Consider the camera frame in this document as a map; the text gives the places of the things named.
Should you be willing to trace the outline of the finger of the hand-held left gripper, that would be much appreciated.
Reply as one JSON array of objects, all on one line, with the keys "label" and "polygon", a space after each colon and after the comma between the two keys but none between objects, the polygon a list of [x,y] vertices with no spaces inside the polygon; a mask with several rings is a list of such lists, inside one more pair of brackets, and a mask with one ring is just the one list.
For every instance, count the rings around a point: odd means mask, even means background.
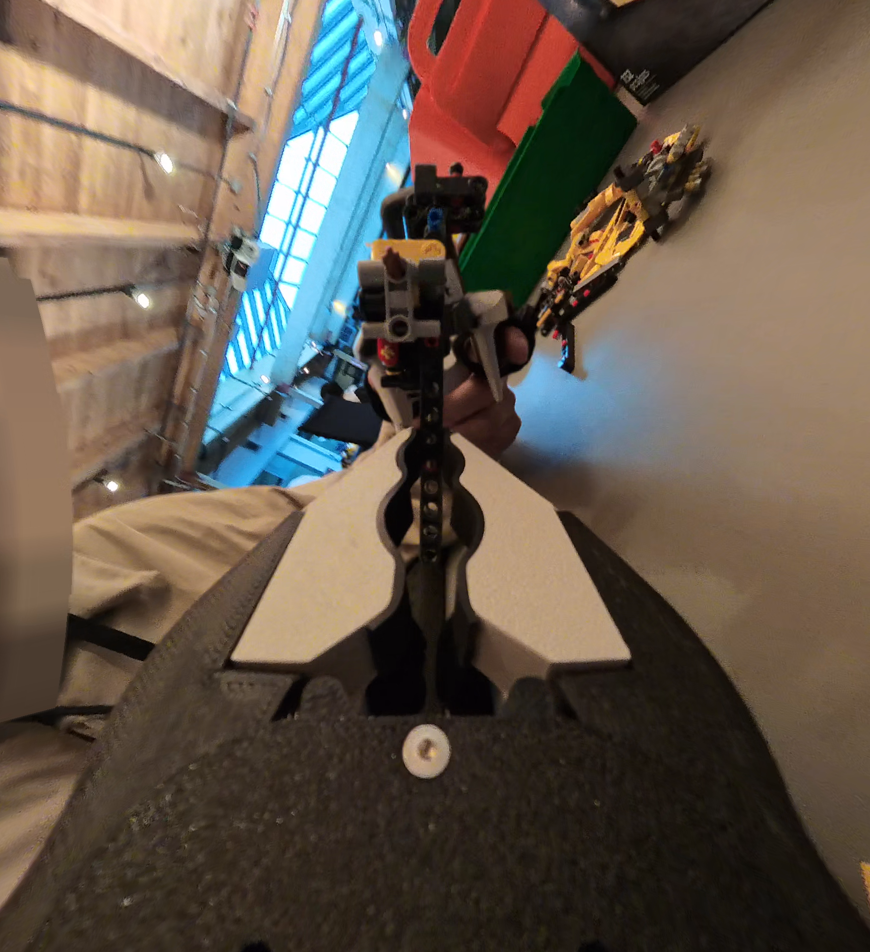
[{"label": "finger of the hand-held left gripper", "polygon": [[373,337],[362,327],[355,353],[365,365],[370,396],[387,420],[396,429],[412,427],[419,415],[421,400],[420,343],[395,343]]},{"label": "finger of the hand-held left gripper", "polygon": [[502,370],[507,366],[510,316],[507,298],[498,291],[465,294],[454,308],[455,364],[481,377],[495,403],[503,399]]}]

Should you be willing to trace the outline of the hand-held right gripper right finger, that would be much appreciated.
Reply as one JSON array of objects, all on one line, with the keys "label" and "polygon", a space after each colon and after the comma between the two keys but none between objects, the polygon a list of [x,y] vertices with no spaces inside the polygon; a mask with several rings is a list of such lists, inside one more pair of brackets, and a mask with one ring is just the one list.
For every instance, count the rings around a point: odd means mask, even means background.
[{"label": "hand-held right gripper right finger", "polygon": [[464,437],[452,449],[456,534],[473,533],[455,601],[473,667],[507,698],[524,679],[628,666],[631,649],[555,506]]}]

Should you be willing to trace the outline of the orange plastic carry case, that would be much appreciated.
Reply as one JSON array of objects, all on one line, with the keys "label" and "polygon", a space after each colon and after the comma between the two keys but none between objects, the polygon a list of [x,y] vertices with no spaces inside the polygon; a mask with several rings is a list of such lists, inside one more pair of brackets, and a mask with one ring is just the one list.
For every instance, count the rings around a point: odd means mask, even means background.
[{"label": "orange plastic carry case", "polygon": [[543,99],[580,46],[536,1],[459,2],[440,50],[429,40],[442,3],[418,1],[407,54],[419,80],[408,120],[412,166],[459,163],[488,195],[542,113]]}]

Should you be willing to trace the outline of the pile of yellow toy bricks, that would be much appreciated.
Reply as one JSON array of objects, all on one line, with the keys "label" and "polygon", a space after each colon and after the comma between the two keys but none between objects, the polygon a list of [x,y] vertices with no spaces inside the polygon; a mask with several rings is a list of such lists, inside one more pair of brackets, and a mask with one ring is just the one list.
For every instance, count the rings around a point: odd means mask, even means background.
[{"label": "pile of yellow toy bricks", "polygon": [[647,240],[658,242],[686,200],[702,194],[711,170],[700,125],[655,140],[613,181],[592,195],[569,226],[565,250],[549,262],[540,284],[536,329],[566,352],[568,327],[619,280]]}]

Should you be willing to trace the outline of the green plastic bin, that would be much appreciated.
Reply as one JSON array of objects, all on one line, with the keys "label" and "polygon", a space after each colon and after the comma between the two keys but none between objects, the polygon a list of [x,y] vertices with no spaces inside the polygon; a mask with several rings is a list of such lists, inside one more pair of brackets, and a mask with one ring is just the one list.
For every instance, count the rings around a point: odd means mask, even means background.
[{"label": "green plastic bin", "polygon": [[467,292],[507,292],[515,306],[533,293],[638,124],[579,53],[541,105],[460,255]]}]

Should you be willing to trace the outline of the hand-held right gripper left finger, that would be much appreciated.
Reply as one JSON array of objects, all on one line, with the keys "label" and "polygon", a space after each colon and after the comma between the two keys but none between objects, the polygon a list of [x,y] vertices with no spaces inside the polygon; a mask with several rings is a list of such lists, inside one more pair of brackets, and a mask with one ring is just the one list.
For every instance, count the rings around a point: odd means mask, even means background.
[{"label": "hand-held right gripper left finger", "polygon": [[411,438],[392,436],[305,506],[232,649],[235,672],[331,677],[367,712],[411,712],[405,529],[385,522]]}]

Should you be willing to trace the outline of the person's left hand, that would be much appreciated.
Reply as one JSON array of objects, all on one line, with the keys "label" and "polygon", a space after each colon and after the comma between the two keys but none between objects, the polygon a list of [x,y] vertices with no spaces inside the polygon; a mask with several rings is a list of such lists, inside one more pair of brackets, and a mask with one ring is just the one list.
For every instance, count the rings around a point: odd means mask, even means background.
[{"label": "person's left hand", "polygon": [[447,429],[495,460],[514,444],[522,427],[507,380],[502,380],[497,400],[488,383],[473,373],[445,395],[442,417]]}]

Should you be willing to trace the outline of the toy brick chassis assembly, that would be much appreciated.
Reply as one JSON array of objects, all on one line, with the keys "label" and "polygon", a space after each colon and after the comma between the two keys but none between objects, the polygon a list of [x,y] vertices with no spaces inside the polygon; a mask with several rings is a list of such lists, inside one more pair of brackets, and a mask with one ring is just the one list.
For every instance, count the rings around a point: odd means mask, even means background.
[{"label": "toy brick chassis assembly", "polygon": [[454,237],[477,232],[483,221],[487,180],[456,163],[440,174],[418,165],[412,184],[381,208],[383,232],[369,261],[357,267],[356,315],[360,328],[395,343],[419,342],[419,415],[405,448],[407,492],[418,491],[418,567],[411,596],[426,635],[445,622],[443,565],[444,362],[452,355],[454,308],[464,297]]}]

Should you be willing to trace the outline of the toy car box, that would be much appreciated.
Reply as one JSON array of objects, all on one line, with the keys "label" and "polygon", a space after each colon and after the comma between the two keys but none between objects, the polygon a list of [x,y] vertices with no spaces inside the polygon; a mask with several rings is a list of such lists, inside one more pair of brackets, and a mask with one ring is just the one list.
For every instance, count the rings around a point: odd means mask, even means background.
[{"label": "toy car box", "polygon": [[542,1],[640,106],[672,89],[768,1]]}]

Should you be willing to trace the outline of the black toy beam red pins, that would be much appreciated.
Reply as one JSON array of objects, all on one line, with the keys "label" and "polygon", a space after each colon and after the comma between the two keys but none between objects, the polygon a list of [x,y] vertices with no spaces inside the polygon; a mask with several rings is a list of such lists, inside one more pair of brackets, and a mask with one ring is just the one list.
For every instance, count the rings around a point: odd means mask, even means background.
[{"label": "black toy beam red pins", "polygon": [[585,380],[586,371],[580,358],[576,322],[574,320],[562,322],[558,327],[557,336],[560,341],[559,369],[577,380]]}]

